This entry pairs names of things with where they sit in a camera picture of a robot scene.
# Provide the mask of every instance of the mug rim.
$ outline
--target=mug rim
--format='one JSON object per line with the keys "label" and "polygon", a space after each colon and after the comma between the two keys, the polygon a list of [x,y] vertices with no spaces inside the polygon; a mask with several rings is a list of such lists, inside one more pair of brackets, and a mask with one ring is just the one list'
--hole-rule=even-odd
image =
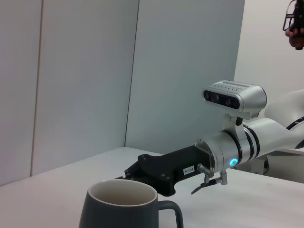
{"label": "mug rim", "polygon": [[[113,204],[113,203],[108,203],[108,202],[102,201],[102,200],[96,198],[95,196],[93,196],[92,193],[91,193],[92,188],[95,187],[96,185],[99,185],[99,184],[105,184],[105,183],[107,183],[107,182],[131,182],[131,181],[134,182],[135,184],[139,184],[139,185],[142,185],[142,186],[145,186],[145,187],[151,189],[151,190],[154,192],[154,198],[153,198],[152,200],[150,200],[149,202],[142,203],[142,204],[136,204],[136,205],[120,205],[120,204]],[[156,200],[157,197],[158,197],[157,191],[155,190],[155,188],[151,187],[150,185],[147,185],[147,184],[145,184],[145,183],[141,183],[141,182],[138,182],[138,181],[134,181],[134,180],[122,180],[122,179],[103,180],[103,181],[97,182],[97,183],[91,185],[91,186],[89,187],[89,189],[88,189],[87,192],[88,192],[88,194],[90,195],[90,197],[92,197],[93,199],[95,199],[95,200],[97,200],[97,201],[99,201],[99,202],[101,202],[101,203],[108,204],[108,205],[111,205],[111,206],[127,207],[127,208],[129,208],[129,207],[139,207],[139,206],[143,206],[143,205],[148,205],[149,203],[151,203],[151,202],[153,202],[154,200]]]}

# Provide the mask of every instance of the dark gray mug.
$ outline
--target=dark gray mug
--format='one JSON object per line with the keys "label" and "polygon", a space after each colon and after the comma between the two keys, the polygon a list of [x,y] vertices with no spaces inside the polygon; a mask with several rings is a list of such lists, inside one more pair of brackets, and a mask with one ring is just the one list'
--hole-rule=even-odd
{"label": "dark gray mug", "polygon": [[177,228],[183,228],[180,207],[158,201],[157,191],[133,180],[106,180],[86,194],[79,228],[158,228],[158,211],[173,209]]}

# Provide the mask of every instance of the person's hand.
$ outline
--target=person's hand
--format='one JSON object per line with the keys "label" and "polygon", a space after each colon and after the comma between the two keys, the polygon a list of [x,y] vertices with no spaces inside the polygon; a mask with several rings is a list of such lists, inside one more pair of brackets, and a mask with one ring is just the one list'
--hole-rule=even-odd
{"label": "person's hand", "polygon": [[290,29],[287,29],[285,31],[285,35],[289,37],[289,43],[292,47],[294,48],[304,47],[304,28],[301,28],[300,31],[294,29],[292,32],[290,31]]}

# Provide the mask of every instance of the label sticker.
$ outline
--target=label sticker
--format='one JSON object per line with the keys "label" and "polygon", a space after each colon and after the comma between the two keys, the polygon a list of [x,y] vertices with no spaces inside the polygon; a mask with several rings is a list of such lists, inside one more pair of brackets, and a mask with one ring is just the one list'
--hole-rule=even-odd
{"label": "label sticker", "polygon": [[194,172],[194,165],[184,169],[184,176],[192,172]]}

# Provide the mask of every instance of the table surface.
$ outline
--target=table surface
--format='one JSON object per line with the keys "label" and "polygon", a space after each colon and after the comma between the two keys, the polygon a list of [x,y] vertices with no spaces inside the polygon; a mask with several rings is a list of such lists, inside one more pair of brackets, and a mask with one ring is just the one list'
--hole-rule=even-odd
{"label": "table surface", "polygon": [[[0,187],[1,228],[77,228],[86,191],[113,179],[151,152],[119,148]],[[175,185],[176,194],[159,196],[179,204],[185,228],[302,228],[304,184],[233,169],[228,185],[191,195],[203,180],[197,175]],[[160,227],[173,228],[174,212],[160,211]]]}

